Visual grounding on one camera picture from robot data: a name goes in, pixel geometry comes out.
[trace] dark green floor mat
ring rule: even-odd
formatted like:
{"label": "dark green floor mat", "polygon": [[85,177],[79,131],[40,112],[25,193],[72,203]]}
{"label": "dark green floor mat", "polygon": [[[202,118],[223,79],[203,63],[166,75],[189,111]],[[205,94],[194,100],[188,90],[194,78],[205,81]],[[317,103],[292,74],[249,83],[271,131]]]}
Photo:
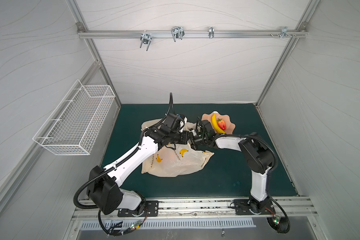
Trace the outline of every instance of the dark green floor mat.
{"label": "dark green floor mat", "polygon": [[[162,118],[167,104],[123,104],[104,156],[105,166],[131,149],[140,136],[141,124]],[[218,111],[229,115],[235,123],[234,134],[258,132],[272,144],[253,104],[175,104],[176,113],[184,114],[188,122],[196,122],[204,113]],[[239,151],[205,148],[215,154],[204,169],[177,177],[156,177],[141,174],[141,165],[125,180],[121,188],[140,192],[145,197],[234,197],[249,196],[251,170]],[[279,162],[272,173],[270,193],[274,196],[295,196],[284,166]]]}

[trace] banana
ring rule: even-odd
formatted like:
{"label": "banana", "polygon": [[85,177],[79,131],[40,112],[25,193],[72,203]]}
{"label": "banana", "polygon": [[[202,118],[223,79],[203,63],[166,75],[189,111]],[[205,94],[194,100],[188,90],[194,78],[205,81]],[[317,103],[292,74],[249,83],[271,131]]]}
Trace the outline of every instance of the banana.
{"label": "banana", "polygon": [[156,157],[156,161],[157,162],[161,162],[162,161],[162,159],[157,155],[157,157]]}
{"label": "banana", "polygon": [[183,157],[183,156],[184,156],[184,153],[186,153],[187,151],[188,151],[187,149],[182,149],[182,150],[180,150],[181,156]]}
{"label": "banana", "polygon": [[216,113],[212,116],[212,126],[218,133],[225,133],[218,125],[216,121]]}

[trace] aluminum rail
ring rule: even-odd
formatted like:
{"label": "aluminum rail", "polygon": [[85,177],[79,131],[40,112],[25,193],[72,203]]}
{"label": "aluminum rail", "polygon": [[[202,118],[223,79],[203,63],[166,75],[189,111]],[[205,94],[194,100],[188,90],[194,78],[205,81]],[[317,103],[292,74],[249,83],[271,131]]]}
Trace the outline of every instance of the aluminum rail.
{"label": "aluminum rail", "polygon": [[[311,0],[306,9],[304,10],[303,15],[301,16],[296,28],[301,30],[301,31],[306,31],[307,30],[307,26],[308,26],[308,22],[311,19],[313,13],[315,12],[315,9],[317,7],[317,5],[319,4],[321,0]],[[271,88],[273,82],[275,81],[275,79],[277,78],[277,76],[279,75],[281,69],[284,66],[285,61],[288,59],[289,55],[291,54],[293,48],[295,47],[296,43],[298,42],[298,38],[293,38],[290,39],[287,43],[287,45],[284,48],[283,53],[281,54],[279,61],[277,62],[275,68],[273,69],[267,83],[264,86],[263,91],[260,94],[259,99],[256,102],[256,106],[260,106],[261,103],[264,101],[265,96],[267,95],[269,89]]]}
{"label": "aluminum rail", "polygon": [[[225,198],[155,198],[158,200],[158,216],[150,218],[209,218],[209,217],[243,217],[235,215],[235,210],[230,208],[234,199],[248,199],[245,197]],[[318,216],[315,207],[309,197],[274,197],[282,206],[288,216]],[[93,204],[91,200],[81,200],[85,205]],[[274,204],[277,214],[283,215],[281,210]],[[73,213],[72,220],[96,220],[99,209],[78,209]],[[120,219],[117,217],[118,210],[102,218]],[[246,215],[247,217],[270,217],[271,215]]]}
{"label": "aluminum rail", "polygon": [[[152,38],[173,38],[169,30],[141,30],[141,31],[83,31],[77,34],[80,38],[138,38],[143,33]],[[284,38],[305,38],[307,31],[287,30]],[[279,38],[282,30],[214,30],[213,38]],[[210,38],[208,30],[184,30],[183,38]]]}

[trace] vent grille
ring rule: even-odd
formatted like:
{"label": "vent grille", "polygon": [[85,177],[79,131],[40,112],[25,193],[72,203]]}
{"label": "vent grille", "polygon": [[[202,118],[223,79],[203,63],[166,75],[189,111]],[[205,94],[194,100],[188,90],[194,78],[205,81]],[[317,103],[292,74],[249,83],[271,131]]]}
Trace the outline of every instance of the vent grille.
{"label": "vent grille", "polygon": [[[130,227],[138,219],[123,221],[123,229]],[[113,227],[120,220],[105,220],[106,228]],[[256,227],[251,217],[240,218],[183,218],[183,219],[147,219],[141,229],[179,229],[179,228],[243,228]],[[83,220],[80,230],[101,230],[97,220]]]}

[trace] pink plate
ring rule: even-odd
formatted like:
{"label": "pink plate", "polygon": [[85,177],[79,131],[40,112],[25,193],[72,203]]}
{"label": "pink plate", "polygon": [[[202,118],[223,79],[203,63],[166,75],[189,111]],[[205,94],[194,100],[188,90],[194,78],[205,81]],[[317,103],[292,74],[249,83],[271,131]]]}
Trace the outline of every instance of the pink plate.
{"label": "pink plate", "polygon": [[218,112],[214,111],[211,114],[203,114],[202,120],[208,120],[212,124],[212,117],[216,113],[216,120],[219,118],[222,118],[225,121],[225,124],[227,125],[227,129],[224,130],[226,134],[232,134],[233,130],[235,129],[236,125],[231,122],[228,115],[220,115]]}

